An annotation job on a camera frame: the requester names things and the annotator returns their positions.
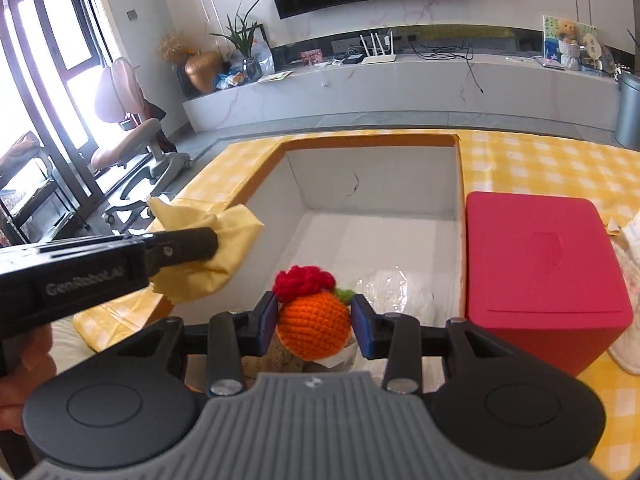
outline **finger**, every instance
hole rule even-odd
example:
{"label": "finger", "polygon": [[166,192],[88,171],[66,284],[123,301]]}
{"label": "finger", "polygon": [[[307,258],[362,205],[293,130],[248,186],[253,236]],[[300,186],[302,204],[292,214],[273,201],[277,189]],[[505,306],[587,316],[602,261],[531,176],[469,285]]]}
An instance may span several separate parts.
{"label": "finger", "polygon": [[51,325],[40,327],[30,333],[27,346],[20,354],[22,364],[27,370],[33,370],[38,366],[45,355],[53,346]]}
{"label": "finger", "polygon": [[11,374],[0,379],[0,406],[20,406],[43,382],[56,375],[56,364],[46,354],[31,371],[19,366]]}
{"label": "finger", "polygon": [[22,406],[8,406],[0,410],[0,430],[14,430],[24,435],[22,427]]}

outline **gold vase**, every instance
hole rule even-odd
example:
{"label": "gold vase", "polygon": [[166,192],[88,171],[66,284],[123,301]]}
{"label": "gold vase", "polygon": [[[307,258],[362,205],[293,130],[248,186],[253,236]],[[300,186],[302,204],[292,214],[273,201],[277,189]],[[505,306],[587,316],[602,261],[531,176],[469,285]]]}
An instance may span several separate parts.
{"label": "gold vase", "polygon": [[191,56],[184,66],[191,83],[203,94],[210,94],[216,89],[214,79],[223,70],[224,60],[219,52],[213,50]]}

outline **stuffed toy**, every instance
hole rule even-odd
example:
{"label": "stuffed toy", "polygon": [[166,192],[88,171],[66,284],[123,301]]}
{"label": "stuffed toy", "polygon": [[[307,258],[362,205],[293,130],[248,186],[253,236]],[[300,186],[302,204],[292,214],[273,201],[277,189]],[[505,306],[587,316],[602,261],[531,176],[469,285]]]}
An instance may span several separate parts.
{"label": "stuffed toy", "polygon": [[558,20],[556,36],[559,40],[569,44],[578,44],[578,24],[571,20]]}
{"label": "stuffed toy", "polygon": [[318,361],[344,348],[353,291],[336,288],[335,278],[318,267],[294,266],[277,275],[273,292],[282,304],[276,334],[293,355]]}
{"label": "stuffed toy", "polygon": [[264,372],[270,374],[299,374],[303,371],[305,362],[289,352],[276,336],[271,340],[269,350],[263,357],[245,356],[242,358],[242,373],[247,387],[254,386],[258,375]]}

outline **open box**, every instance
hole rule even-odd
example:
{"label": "open box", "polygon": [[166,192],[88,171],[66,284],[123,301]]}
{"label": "open box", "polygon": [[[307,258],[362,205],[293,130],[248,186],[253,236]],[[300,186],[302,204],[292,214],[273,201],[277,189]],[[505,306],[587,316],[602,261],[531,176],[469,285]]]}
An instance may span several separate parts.
{"label": "open box", "polygon": [[[277,272],[314,265],[340,288],[380,270],[416,273],[437,324],[465,312],[465,221],[458,137],[336,136],[283,142],[236,194],[265,227],[216,294],[173,310],[186,324],[252,309]],[[190,361],[188,381],[202,382]]]}

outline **office chair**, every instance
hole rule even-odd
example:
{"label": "office chair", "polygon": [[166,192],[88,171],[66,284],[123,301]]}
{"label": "office chair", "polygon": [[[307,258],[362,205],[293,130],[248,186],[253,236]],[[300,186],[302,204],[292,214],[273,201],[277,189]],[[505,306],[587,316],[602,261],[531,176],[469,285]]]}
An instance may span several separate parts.
{"label": "office chair", "polygon": [[102,215],[104,221],[113,226],[116,222],[116,212],[131,211],[130,218],[121,232],[129,228],[146,208],[145,200],[129,199],[129,193],[137,184],[148,179],[154,184],[150,195],[158,196],[183,169],[190,168],[193,163],[187,153],[162,152],[156,139],[156,134],[162,128],[160,121],[145,117],[144,111],[145,100],[133,67],[127,59],[121,57],[102,71],[95,98],[95,113],[106,123],[120,123],[127,118],[133,118],[137,126],[123,132],[123,137],[113,146],[99,148],[92,156],[91,165],[94,170],[126,166],[145,148],[151,150],[155,159],[153,164],[143,166],[130,177],[120,193],[119,200],[111,203]]}

